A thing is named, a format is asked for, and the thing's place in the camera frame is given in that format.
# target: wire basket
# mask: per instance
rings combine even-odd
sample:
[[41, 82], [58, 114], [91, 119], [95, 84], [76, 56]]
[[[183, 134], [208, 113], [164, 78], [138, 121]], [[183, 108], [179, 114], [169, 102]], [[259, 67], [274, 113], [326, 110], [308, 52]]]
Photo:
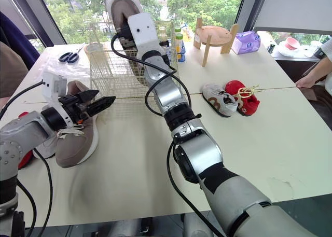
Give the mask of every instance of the wire basket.
[[[177, 69], [173, 23], [157, 21], [155, 26], [158, 39], [170, 42], [170, 46], [165, 47], [164, 51], [168, 54], [171, 66]], [[114, 27], [107, 27], [106, 29], [109, 29], [106, 30], [106, 38], [111, 39], [115, 34]], [[87, 53], [90, 59], [91, 87], [98, 89], [100, 96], [115, 95], [117, 97], [114, 104], [104, 115], [106, 117], [131, 116], [137, 115], [137, 113], [151, 115], [144, 103], [144, 97], [148, 90], [144, 78], [144, 66], [116, 55], [110, 49], [109, 40], [100, 42], [101, 34], [96, 28], [91, 32], [92, 37], [89, 45], [91, 50]], [[118, 40], [114, 47], [118, 52], [136, 58], [137, 51], [135, 49], [123, 50]], [[154, 110], [159, 111], [153, 94], [150, 95], [148, 101]]]

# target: black scissors handle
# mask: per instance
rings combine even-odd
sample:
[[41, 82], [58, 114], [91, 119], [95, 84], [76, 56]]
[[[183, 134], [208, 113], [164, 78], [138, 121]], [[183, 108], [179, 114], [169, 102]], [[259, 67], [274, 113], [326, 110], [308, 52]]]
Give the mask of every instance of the black scissors handle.
[[59, 57], [60, 62], [66, 62], [71, 56], [73, 55], [72, 52], [67, 52]]
[[68, 58], [67, 63], [74, 63], [78, 60], [78, 58], [79, 58], [78, 53], [74, 53]]

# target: scissors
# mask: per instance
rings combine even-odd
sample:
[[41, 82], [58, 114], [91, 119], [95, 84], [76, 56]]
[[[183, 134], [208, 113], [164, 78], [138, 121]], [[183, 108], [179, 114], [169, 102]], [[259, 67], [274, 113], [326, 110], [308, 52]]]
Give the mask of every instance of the scissors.
[[67, 52], [63, 54], [62, 56], [59, 57], [60, 62], [67, 62], [67, 63], [74, 63], [78, 60], [79, 58], [79, 51], [84, 47], [85, 43], [82, 44], [82, 46], [78, 49], [76, 53], [72, 52]]

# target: person's hand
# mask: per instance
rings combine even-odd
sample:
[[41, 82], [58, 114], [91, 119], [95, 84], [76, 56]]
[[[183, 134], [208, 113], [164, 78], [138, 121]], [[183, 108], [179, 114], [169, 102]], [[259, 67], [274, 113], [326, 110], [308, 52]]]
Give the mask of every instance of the person's hand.
[[315, 79], [309, 75], [304, 76], [303, 78], [299, 79], [295, 84], [298, 88], [311, 88], [315, 85]]

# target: pink bowl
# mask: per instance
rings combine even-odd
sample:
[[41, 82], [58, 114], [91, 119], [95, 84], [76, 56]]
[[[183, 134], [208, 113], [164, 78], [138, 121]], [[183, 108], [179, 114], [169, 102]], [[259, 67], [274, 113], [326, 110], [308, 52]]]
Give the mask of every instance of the pink bowl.
[[300, 43], [292, 37], [286, 39], [285, 47], [290, 50], [294, 50], [300, 47]]

